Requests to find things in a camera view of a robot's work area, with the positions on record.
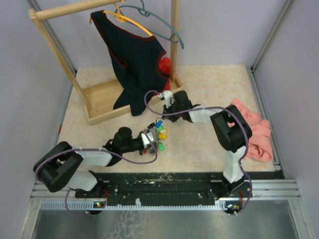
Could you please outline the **red-handled metal key organizer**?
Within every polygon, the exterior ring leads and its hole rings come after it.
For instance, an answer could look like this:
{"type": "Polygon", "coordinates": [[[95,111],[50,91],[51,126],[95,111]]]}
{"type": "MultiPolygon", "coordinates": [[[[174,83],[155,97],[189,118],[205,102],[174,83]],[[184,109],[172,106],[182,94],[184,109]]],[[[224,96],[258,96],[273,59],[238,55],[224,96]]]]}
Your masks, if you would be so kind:
{"type": "Polygon", "coordinates": [[[140,132],[143,147],[139,150],[140,155],[144,154],[155,154],[158,150],[160,139],[156,128],[145,129],[140,132]]]}

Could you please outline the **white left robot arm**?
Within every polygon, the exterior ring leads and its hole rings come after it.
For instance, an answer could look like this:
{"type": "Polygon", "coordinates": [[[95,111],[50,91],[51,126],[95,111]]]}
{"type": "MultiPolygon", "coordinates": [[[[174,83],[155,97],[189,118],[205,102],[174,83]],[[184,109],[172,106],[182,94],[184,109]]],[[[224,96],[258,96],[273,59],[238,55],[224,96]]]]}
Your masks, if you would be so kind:
{"type": "Polygon", "coordinates": [[[103,184],[98,182],[93,173],[81,173],[78,168],[114,166],[124,160],[124,153],[144,151],[143,134],[141,132],[137,138],[133,138],[130,128],[121,127],[112,139],[98,149],[75,148],[62,141],[34,165],[35,177],[52,193],[71,187],[80,188],[97,198],[103,194],[103,184]]]}

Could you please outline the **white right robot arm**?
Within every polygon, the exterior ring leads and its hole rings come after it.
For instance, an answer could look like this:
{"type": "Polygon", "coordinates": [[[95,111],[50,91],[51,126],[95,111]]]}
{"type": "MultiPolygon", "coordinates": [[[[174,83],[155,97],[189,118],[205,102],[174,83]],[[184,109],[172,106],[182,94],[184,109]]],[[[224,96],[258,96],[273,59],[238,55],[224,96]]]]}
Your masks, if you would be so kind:
{"type": "Polygon", "coordinates": [[[235,105],[226,108],[194,105],[186,91],[164,91],[159,93],[159,98],[164,101],[163,118],[171,122],[182,118],[191,123],[204,123],[213,127],[218,142],[226,151],[223,193],[228,197],[236,196],[244,181],[241,162],[247,154],[249,138],[252,136],[252,130],[239,109],[235,105]]]}

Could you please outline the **key with blue tag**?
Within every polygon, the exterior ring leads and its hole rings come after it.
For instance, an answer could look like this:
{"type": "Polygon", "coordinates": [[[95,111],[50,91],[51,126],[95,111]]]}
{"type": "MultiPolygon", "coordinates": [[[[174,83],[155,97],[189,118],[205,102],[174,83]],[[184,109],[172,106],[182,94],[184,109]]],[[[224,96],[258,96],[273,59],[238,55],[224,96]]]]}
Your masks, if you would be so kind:
{"type": "Polygon", "coordinates": [[[156,127],[160,127],[162,125],[162,120],[159,120],[157,123],[156,123],[156,127]]]}

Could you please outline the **red cloth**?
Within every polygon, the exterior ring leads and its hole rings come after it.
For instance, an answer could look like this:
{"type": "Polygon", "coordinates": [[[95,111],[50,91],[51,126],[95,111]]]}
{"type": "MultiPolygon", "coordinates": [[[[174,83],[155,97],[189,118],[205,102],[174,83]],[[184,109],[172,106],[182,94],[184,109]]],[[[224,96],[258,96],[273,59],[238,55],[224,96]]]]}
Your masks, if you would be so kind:
{"type": "Polygon", "coordinates": [[[170,89],[170,59],[158,57],[155,64],[156,90],[162,92],[170,89]]]}

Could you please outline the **dark navy vest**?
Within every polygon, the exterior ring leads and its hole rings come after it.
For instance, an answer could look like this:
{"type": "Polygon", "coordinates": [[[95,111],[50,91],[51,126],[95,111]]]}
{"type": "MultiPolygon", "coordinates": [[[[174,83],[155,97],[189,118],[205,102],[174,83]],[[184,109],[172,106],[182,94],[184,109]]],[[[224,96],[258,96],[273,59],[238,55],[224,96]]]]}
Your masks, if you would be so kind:
{"type": "Polygon", "coordinates": [[[123,87],[113,108],[130,106],[133,116],[142,114],[152,98],[149,91],[163,91],[169,80],[169,75],[159,68],[166,51],[155,36],[134,35],[113,24],[101,10],[90,16],[108,47],[114,73],[123,87]]]}

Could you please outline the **pink cloth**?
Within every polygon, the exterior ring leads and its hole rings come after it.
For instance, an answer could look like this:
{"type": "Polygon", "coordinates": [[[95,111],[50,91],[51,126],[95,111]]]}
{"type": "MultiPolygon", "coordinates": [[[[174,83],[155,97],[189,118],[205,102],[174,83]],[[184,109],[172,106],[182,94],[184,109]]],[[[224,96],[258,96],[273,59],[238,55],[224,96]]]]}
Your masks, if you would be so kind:
{"type": "Polygon", "coordinates": [[[266,119],[262,119],[260,113],[251,111],[238,98],[235,98],[231,104],[237,107],[252,130],[247,157],[264,163],[272,161],[273,149],[271,145],[272,131],[270,122],[266,119]]]}

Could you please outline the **grey-blue plastic hanger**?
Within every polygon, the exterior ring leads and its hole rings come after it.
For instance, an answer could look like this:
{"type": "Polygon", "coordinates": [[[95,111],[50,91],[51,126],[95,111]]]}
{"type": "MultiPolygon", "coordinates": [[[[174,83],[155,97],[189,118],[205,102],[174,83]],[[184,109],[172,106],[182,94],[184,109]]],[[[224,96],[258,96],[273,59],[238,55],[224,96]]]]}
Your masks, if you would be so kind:
{"type": "Polygon", "coordinates": [[[139,5],[132,5],[123,3],[121,5],[115,4],[114,13],[119,15],[116,17],[119,22],[129,22],[131,25],[138,27],[132,21],[129,21],[128,18],[133,17],[136,22],[139,22],[139,25],[143,27],[151,34],[162,39],[165,39],[171,43],[172,46],[177,46],[179,44],[182,49],[184,49],[184,42],[178,32],[179,28],[179,6],[176,0],[171,2],[171,20],[167,22],[166,19],[162,18],[155,12],[147,9],[145,7],[145,1],[141,0],[139,5]],[[131,8],[138,11],[141,17],[134,17],[133,14],[125,16],[123,13],[124,8],[131,8]]]}

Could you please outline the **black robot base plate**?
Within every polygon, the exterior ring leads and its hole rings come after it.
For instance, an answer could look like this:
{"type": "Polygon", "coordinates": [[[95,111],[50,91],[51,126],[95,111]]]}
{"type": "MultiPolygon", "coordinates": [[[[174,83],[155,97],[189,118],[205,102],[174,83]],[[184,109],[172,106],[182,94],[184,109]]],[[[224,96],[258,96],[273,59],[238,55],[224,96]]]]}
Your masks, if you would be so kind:
{"type": "Polygon", "coordinates": [[[90,192],[77,189],[77,199],[107,199],[109,206],[213,206],[221,198],[249,195],[245,182],[229,192],[221,172],[98,173],[90,192]]]}

